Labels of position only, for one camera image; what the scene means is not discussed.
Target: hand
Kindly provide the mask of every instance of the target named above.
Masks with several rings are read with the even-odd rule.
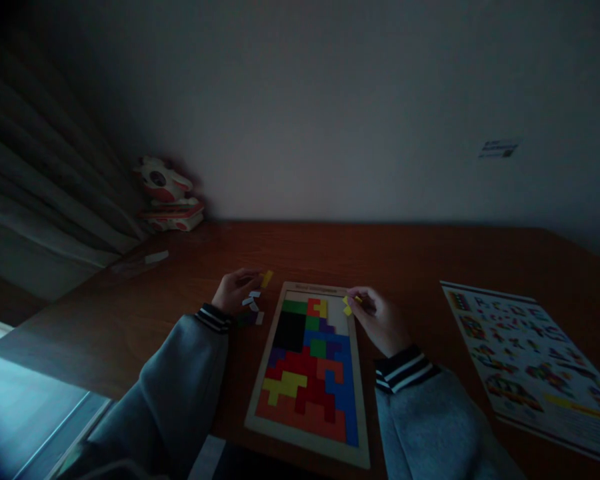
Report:
[[[242,306],[251,290],[260,288],[262,277],[260,269],[242,268],[222,277],[220,286],[211,300],[211,304],[227,315],[233,315]]]
[[[353,299],[356,295],[362,298],[362,304]],[[349,289],[347,301],[373,344],[385,356],[392,357],[413,344],[407,332],[407,322],[398,307],[382,298],[374,289]]]

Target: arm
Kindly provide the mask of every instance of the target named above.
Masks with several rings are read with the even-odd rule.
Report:
[[[231,324],[226,312],[238,310],[249,290],[259,287],[256,272],[226,275],[211,304],[178,320],[63,477],[131,461],[151,475],[187,478],[215,415]]]
[[[390,479],[524,478],[458,378],[413,344],[398,309],[374,290],[351,309],[386,359],[376,362],[376,400]]]

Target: gray jacket sleeve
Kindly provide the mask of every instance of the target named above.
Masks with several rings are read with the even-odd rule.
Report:
[[[521,479],[458,378],[416,345],[376,362],[376,400],[390,479]]]
[[[230,323],[208,304],[180,318],[63,478],[124,460],[150,475],[186,479],[213,422]]]

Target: person's right hand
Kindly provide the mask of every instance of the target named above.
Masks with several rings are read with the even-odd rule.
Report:
[[[362,298],[362,305],[353,299],[356,295]],[[398,307],[382,298],[374,289],[349,289],[347,302],[373,344],[387,357],[392,357],[413,344],[407,331],[407,322]]]

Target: wooden puzzle frame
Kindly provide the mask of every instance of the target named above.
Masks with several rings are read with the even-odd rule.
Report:
[[[251,401],[245,419],[245,427],[270,437],[292,443],[304,449],[332,457],[342,462],[350,463],[357,467],[368,469],[371,466],[369,459],[369,441],[367,438],[367,421],[365,418],[364,398],[362,392],[362,378],[360,374],[360,360],[358,355],[358,343],[355,335],[355,319],[353,315],[347,317],[349,341],[351,343],[351,367],[353,370],[353,391],[355,396],[355,412],[358,433],[358,446],[354,447],[346,443],[328,439],[300,430],[282,423],[278,423],[266,418],[256,416],[273,339],[278,327],[280,314],[282,312],[283,302],[287,292],[314,293],[316,295],[325,295],[333,297],[332,301],[341,303],[341,299],[347,294],[347,289],[342,287],[330,287],[327,285],[314,285],[310,283],[285,282],[278,298],[278,304],[275,309],[271,329],[265,345],[264,354],[258,370],[258,376],[251,394]]]

